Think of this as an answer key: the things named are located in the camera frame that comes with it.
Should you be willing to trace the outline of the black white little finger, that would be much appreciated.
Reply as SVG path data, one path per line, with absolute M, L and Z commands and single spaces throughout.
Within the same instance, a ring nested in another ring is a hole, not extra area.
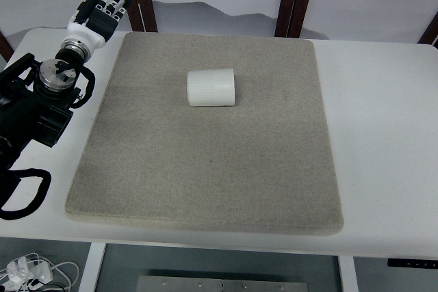
M 127 9 L 131 5 L 131 0 L 126 0 L 115 12 L 114 20 L 120 21 L 122 17 L 126 14 Z

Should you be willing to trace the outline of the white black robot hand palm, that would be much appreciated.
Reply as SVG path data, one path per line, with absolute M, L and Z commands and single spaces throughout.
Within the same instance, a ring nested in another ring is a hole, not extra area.
M 79 10 L 76 10 L 68 22 L 66 39 L 84 44 L 88 49 L 100 49 L 113 36 L 118 21 L 105 12 L 97 11 L 96 17 L 87 18 L 78 23 Z

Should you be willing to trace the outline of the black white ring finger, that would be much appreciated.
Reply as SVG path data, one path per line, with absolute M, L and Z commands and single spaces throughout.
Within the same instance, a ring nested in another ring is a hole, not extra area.
M 118 9 L 120 5 L 121 0 L 112 0 L 107 3 L 105 7 L 105 13 L 106 14 L 114 14 L 116 9 Z

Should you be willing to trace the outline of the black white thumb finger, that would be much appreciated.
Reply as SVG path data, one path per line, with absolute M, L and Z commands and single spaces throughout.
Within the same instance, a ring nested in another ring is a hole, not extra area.
M 87 21 L 89 16 L 91 15 L 93 9 L 95 9 L 95 6 L 99 0 L 85 0 L 83 1 L 79 7 L 78 12 L 75 17 L 75 22 L 78 24 L 83 24 Z

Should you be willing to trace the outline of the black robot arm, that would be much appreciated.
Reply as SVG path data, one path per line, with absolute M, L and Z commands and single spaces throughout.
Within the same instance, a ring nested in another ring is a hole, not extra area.
M 52 147 L 94 91 L 86 67 L 113 36 L 130 0 L 85 0 L 71 17 L 52 59 L 28 53 L 1 72 L 1 171 L 9 170 L 34 140 Z

